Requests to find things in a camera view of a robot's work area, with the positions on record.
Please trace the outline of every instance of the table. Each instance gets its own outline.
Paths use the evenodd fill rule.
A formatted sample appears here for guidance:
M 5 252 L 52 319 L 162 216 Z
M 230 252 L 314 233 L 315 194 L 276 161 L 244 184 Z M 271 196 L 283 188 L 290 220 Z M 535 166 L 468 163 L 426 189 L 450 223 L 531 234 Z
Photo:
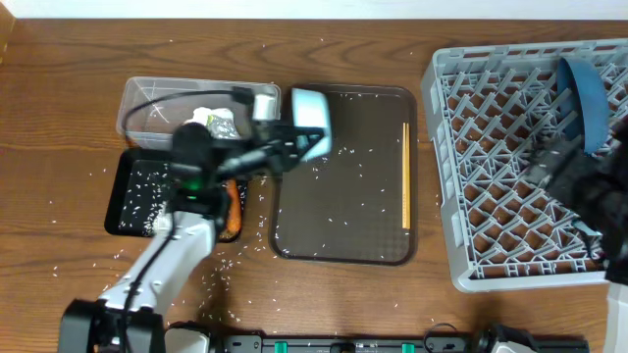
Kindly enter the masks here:
M 129 77 L 178 76 L 409 89 L 419 105 L 420 238 L 399 268 L 276 259 L 258 226 L 273 185 L 252 182 L 239 242 L 219 244 L 198 266 L 168 322 L 272 335 L 421 336 L 434 323 L 470 332 L 499 321 L 533 334 L 584 335 L 601 352 L 605 285 L 484 294 L 453 287 L 419 82 L 442 47 L 627 30 L 614 22 L 18 20 L 0 66 L 0 351 L 55 350 L 71 300 L 95 299 L 145 248 L 146 238 L 103 228 L 124 148 L 115 122 Z M 217 273 L 223 260 L 236 265 Z

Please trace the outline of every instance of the carrot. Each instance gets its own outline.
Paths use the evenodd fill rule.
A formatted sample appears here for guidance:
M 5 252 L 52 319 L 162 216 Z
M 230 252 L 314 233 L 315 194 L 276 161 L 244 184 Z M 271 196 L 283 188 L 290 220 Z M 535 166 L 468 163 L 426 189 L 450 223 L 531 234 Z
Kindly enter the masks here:
M 232 206 L 229 210 L 229 218 L 227 219 L 227 231 L 231 234 L 237 234 L 242 228 L 242 214 L 235 180 L 231 179 L 227 181 L 227 193 L 232 199 Z

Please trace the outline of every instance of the cable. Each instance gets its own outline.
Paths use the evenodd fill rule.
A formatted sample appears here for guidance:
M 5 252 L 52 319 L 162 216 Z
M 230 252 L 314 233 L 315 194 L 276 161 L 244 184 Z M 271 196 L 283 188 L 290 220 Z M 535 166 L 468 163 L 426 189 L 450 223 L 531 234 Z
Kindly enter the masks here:
M 430 338 L 430 335 L 432 335 L 432 331 L 435 328 L 442 328 L 442 327 L 453 328 L 454 331 L 458 332 L 458 329 L 454 325 L 448 324 L 448 323 L 440 323 L 440 324 L 436 324 L 432 326 L 430 329 L 428 329 L 427 332 L 425 332 L 425 336 L 423 336 L 423 348 L 425 348 L 425 351 L 427 353 L 434 353 L 434 351 L 432 350 L 432 348 L 430 348 L 430 345 L 428 344 L 428 338 Z
M 140 111 L 140 110 L 142 110 L 142 109 L 144 109 L 144 108 L 146 108 L 148 106 L 151 106 L 153 104 L 156 104 L 156 103 L 159 103 L 159 102 L 163 102 L 163 101 L 173 100 L 173 99 L 187 97 L 187 96 L 213 95 L 213 94 L 216 94 L 216 95 L 218 95 L 218 94 L 231 95 L 231 96 L 233 96 L 233 98 L 235 98 L 235 100 L 237 100 L 237 98 L 239 96 L 240 101 L 243 101 L 243 99 L 241 99 L 241 98 L 243 98 L 244 95 L 246 95 L 246 93 L 243 93 L 243 92 L 229 91 L 229 90 L 186 91 L 186 92 L 168 94 L 168 95 L 165 95 L 165 96 L 162 96 L 162 97 L 150 100 L 148 102 L 142 103 L 142 104 L 140 104 L 138 106 L 135 106 L 131 110 L 129 110 L 125 114 L 125 116 L 123 117 L 122 129 L 123 129 L 123 132 L 125 134 L 125 143 L 127 144 L 127 146 L 131 146 L 131 140 L 129 139 L 129 131 L 128 131 L 129 119 L 131 118 L 131 116 L 133 114 L 137 113 L 138 111 Z M 122 353 L 127 353 L 127 348 L 129 350 L 129 352 L 132 353 L 131 343 L 129 342 L 129 336 L 127 335 L 127 318 L 128 318 L 128 314 L 129 314 L 129 309 L 131 308 L 131 305 L 132 305 L 133 298 L 135 297 L 135 293 L 139 289 L 139 286 L 141 285 L 141 280 L 143 279 L 144 275 L 146 275 L 146 273 L 150 269 L 150 266 L 153 264 L 153 262 L 155 262 L 155 260 L 159 257 L 159 255 L 162 253 L 162 251 L 164 251 L 164 249 L 166 248 L 168 243 L 175 237 L 175 232 L 176 232 L 176 229 L 177 229 L 177 225 L 175 223 L 175 214 L 174 214 L 174 211 L 172 211 L 172 210 L 174 210 L 174 208 L 171 208 L 172 227 L 170 229 L 170 233 L 164 239 L 164 242 L 159 246 L 157 251 L 155 251 L 155 253 L 150 257 L 148 262 L 146 262 L 144 267 L 142 267 L 142 269 L 139 271 L 139 273 L 137 274 L 137 277 L 131 283 L 131 286 L 129 288 L 129 293 L 127 294 L 127 298 L 125 299 L 125 306 L 124 306 L 123 311 L 122 311 L 122 319 L 121 319 L 121 322 L 120 322 L 120 331 L 121 331 L 120 351 Z

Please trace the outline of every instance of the chopsticks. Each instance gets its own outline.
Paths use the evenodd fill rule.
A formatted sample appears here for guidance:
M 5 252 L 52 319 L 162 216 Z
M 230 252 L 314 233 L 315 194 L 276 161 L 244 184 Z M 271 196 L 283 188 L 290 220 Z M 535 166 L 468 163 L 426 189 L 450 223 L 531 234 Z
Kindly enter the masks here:
M 403 123 L 401 151 L 401 227 L 410 229 L 410 125 Z

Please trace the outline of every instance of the transparent bin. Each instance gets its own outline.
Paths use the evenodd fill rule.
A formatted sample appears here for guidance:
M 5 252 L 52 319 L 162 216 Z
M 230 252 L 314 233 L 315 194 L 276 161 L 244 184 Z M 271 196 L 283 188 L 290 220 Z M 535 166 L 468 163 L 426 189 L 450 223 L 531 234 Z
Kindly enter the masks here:
M 271 103 L 275 105 L 272 110 L 279 118 L 281 90 L 275 84 L 170 77 L 132 77 L 125 87 L 116 130 L 119 134 L 124 134 L 122 124 L 125 114 L 130 109 L 155 98 L 186 91 L 232 90 L 235 86 L 250 88 L 253 94 L 267 94 L 275 97 L 276 100 Z M 200 107 L 232 110 L 238 133 L 244 138 L 250 135 L 250 125 L 243 105 L 233 101 L 229 95 L 199 95 L 163 101 L 136 112 L 128 121 L 129 137 L 143 148 L 169 149 L 172 132 L 177 126 L 191 119 L 194 109 Z
M 556 91 L 561 57 L 592 63 L 611 125 L 626 120 L 628 39 L 441 49 L 425 72 L 449 272 L 461 291 L 604 282 L 571 225 L 577 215 L 522 179 L 532 146 L 560 138 L 577 117 L 560 113 L 573 94 Z M 598 155 L 612 146 L 609 137 Z

